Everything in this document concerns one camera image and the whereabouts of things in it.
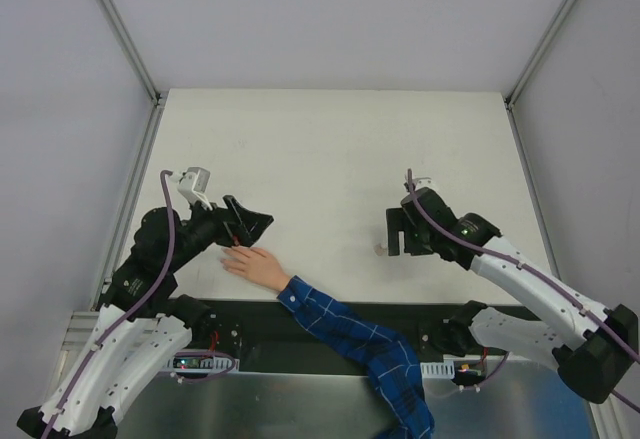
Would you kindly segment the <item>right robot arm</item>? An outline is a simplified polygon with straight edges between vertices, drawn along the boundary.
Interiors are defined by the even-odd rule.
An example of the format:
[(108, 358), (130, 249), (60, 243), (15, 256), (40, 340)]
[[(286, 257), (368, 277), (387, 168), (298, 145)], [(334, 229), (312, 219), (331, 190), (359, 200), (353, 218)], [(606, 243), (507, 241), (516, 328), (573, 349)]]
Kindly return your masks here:
[(390, 256), (436, 255), (482, 277), (534, 314), (526, 320), (478, 301), (464, 304), (429, 340), (458, 357), (479, 347), (514, 353), (556, 372), (582, 399), (601, 404), (639, 360), (639, 319), (610, 308), (541, 271), (475, 213), (458, 217), (429, 187), (409, 184), (385, 212)]

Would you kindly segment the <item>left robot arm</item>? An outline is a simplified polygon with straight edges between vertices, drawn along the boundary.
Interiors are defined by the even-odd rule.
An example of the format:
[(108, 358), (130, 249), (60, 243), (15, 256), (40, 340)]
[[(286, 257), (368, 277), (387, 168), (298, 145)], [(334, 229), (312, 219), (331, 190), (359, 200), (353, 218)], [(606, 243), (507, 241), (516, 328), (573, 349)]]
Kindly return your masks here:
[(170, 207), (143, 216), (74, 365), (47, 401), (21, 413), (19, 429), (32, 438), (113, 438), (159, 373), (186, 383), (238, 367), (239, 320), (186, 294), (171, 296), (176, 272), (209, 246), (252, 246), (274, 221), (231, 195), (223, 201), (192, 204), (187, 220)]

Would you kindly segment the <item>blue plaid sleeve forearm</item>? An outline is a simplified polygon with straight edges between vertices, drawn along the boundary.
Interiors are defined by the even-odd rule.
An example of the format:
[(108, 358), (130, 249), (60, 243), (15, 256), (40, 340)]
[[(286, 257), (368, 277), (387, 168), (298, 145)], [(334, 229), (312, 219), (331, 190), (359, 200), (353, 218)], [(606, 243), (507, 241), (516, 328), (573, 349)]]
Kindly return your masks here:
[(362, 366), (397, 424), (381, 438), (431, 438), (435, 419), (426, 401), (420, 362), (400, 333), (360, 318), (350, 307), (292, 277), (278, 301), (313, 337)]

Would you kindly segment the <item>person's hand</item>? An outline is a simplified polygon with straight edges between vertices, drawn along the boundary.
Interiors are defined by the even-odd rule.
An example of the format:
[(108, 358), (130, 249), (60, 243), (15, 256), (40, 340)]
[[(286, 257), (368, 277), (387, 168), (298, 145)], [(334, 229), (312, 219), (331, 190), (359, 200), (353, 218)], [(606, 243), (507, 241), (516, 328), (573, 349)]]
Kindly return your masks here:
[(291, 276), (269, 252), (260, 248), (234, 246), (224, 248), (223, 268), (237, 277), (277, 293), (288, 285)]

